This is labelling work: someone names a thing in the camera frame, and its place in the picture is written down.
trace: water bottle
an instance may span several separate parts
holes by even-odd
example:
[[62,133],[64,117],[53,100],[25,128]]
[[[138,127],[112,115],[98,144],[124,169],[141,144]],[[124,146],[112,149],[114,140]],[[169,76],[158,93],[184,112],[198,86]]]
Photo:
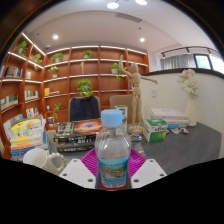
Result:
[[127,164],[131,140],[122,128],[121,110],[101,112],[100,130],[95,141],[101,181],[106,188],[119,188],[126,184]]

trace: mannequin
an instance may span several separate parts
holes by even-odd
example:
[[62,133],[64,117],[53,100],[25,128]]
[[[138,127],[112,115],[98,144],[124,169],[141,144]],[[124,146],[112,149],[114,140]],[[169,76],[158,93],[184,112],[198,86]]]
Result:
[[[120,56],[119,60],[119,72],[128,75],[129,78],[133,80],[134,88],[133,88],[133,99],[132,99],[132,126],[129,128],[129,132],[131,134],[142,134],[143,128],[142,128],[142,99],[141,99],[141,89],[140,89],[140,81],[141,79],[148,80],[151,82],[154,82],[155,84],[158,84],[157,80],[150,79],[145,76],[141,76],[138,73],[138,65],[136,63],[131,64],[131,68],[133,70],[133,74],[125,71],[123,69],[123,55]],[[135,118],[136,114],[138,112],[138,123],[139,125],[135,125]]]

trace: air vent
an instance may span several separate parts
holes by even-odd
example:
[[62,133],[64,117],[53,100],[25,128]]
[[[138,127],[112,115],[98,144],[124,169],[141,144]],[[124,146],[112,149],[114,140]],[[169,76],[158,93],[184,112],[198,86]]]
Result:
[[130,15],[127,15],[127,14],[124,14],[124,13],[117,13],[116,17],[121,17],[121,18],[128,19],[128,20],[131,20],[131,21],[134,21],[134,22],[137,22],[137,23],[142,21],[142,19],[139,19],[139,18],[134,17],[134,16],[130,16]]

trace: curtain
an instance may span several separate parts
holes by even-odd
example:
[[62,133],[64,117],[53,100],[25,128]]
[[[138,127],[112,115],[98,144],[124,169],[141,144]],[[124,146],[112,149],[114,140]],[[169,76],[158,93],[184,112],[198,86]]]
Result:
[[193,54],[182,54],[160,60],[161,69],[196,68]]

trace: ceiling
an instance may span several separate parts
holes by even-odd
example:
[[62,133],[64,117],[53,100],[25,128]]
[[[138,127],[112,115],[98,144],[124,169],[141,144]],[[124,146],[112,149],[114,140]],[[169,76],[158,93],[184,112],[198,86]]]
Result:
[[[160,0],[146,0],[142,6],[134,0],[119,0],[111,10],[107,3],[115,0],[67,0],[40,14],[24,29],[44,52],[77,45],[121,46],[152,52],[187,46],[216,50],[204,31],[187,15]],[[117,17],[124,13],[140,22]]]

